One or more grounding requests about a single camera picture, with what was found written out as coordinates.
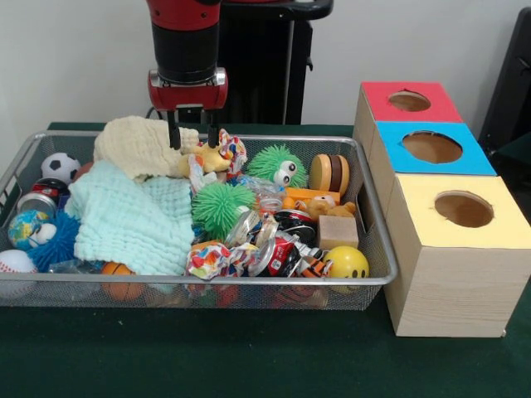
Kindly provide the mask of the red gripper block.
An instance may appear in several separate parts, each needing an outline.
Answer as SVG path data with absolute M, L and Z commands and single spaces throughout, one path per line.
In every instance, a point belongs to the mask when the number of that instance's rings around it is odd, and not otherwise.
M 151 70 L 148 77 L 149 97 L 156 110 L 167 111 L 170 147 L 181 148 L 181 137 L 175 117 L 175 109 L 205 109 L 207 122 L 207 143 L 210 148 L 219 144 L 216 109 L 222 109 L 227 100 L 228 76 L 224 68 L 216 68 L 214 75 L 205 82 L 193 85 L 171 83 Z

